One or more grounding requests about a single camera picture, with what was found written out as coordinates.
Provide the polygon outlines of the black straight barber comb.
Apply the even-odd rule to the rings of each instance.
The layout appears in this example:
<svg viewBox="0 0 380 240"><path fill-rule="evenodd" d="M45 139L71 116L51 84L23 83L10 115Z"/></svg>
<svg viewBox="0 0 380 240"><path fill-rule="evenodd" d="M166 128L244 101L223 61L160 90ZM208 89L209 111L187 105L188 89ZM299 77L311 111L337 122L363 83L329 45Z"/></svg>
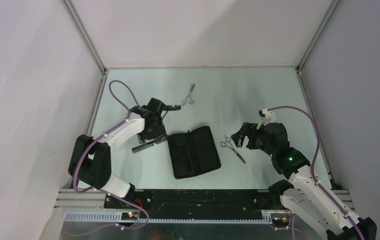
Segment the black straight barber comb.
<svg viewBox="0 0 380 240"><path fill-rule="evenodd" d="M141 145L139 145L139 146L136 146L136 147L132 148L132 152L133 152L134 154L136 154L136 153L138 153L138 152L141 152L141 151L143 151L143 150L146 150L146 149L148 149L148 148L150 148L150 147L153 147L153 146L158 145L158 144L160 144L160 143L163 143L163 142L165 142L165 141L167 141L167 136L159 137L159 138L157 138L157 139L154 139L154 140L152 140L152 141L146 142L146 143L144 143L144 144L141 144Z"/></svg>

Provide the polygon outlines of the black zippered tool case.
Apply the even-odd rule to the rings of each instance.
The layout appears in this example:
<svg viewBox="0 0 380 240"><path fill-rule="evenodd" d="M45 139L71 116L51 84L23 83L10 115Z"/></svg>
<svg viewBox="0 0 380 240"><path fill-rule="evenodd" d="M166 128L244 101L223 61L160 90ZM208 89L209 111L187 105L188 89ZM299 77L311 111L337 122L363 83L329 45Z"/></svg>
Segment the black zippered tool case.
<svg viewBox="0 0 380 240"><path fill-rule="evenodd" d="M207 125L167 137L174 178L186 179L221 168L217 147Z"/></svg>

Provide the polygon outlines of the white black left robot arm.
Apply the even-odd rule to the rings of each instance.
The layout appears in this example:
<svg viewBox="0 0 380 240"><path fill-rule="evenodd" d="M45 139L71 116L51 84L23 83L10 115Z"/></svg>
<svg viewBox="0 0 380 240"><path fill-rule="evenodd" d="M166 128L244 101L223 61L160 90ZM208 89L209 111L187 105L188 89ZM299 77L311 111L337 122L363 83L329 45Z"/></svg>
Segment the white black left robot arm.
<svg viewBox="0 0 380 240"><path fill-rule="evenodd" d="M116 196L123 208L135 204L133 184L120 179L112 172L112 150L120 147L133 136L137 136L139 146L133 151L140 152L166 139L162 112L171 111L172 106L152 98L147 105L134 106L127 110L120 121L98 137L80 135L75 142L68 173L73 178L74 189L78 182Z"/></svg>

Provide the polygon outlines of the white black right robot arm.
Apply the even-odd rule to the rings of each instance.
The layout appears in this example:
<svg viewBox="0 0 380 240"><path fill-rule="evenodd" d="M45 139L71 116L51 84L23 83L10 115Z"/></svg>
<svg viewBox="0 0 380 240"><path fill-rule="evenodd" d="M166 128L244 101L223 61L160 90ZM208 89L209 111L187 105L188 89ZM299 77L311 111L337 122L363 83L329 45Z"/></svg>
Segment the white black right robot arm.
<svg viewBox="0 0 380 240"><path fill-rule="evenodd" d="M238 148L248 139L246 147L268 154L274 169L285 176L268 189L273 208L292 211L323 240L376 239L376 223L369 217L361 218L319 182L309 160L291 147L283 124L244 122L231 139Z"/></svg>

